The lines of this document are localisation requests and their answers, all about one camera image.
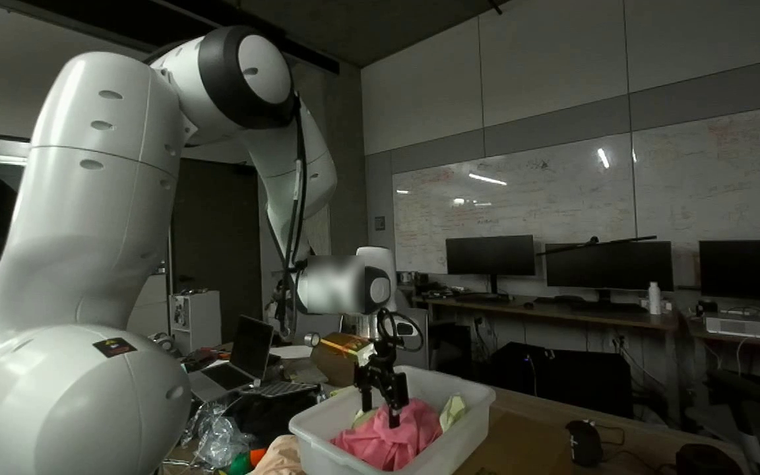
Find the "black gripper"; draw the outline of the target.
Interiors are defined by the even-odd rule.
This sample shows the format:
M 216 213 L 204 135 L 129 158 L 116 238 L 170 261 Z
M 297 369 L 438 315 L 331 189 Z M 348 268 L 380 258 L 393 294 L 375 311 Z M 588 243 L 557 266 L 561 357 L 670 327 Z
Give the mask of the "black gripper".
M 388 427 L 400 427 L 401 408 L 409 403 L 406 375 L 393 369 L 396 348 L 380 345 L 364 363 L 355 373 L 355 386 L 359 387 L 363 414 L 372 411 L 372 390 L 380 390 L 388 408 Z

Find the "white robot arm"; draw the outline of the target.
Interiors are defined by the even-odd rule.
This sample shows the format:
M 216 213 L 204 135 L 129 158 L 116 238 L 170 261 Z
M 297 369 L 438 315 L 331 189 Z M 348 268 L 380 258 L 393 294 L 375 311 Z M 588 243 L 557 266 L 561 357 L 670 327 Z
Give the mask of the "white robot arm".
M 165 258 L 183 154 L 229 138 L 264 181 L 290 303 L 393 309 L 386 251 L 322 263 L 303 241 L 336 164 L 264 31 L 223 27 L 153 61 L 82 52 L 42 104 L 0 254 L 0 475 L 153 475 L 178 444 L 187 373 L 128 319 Z

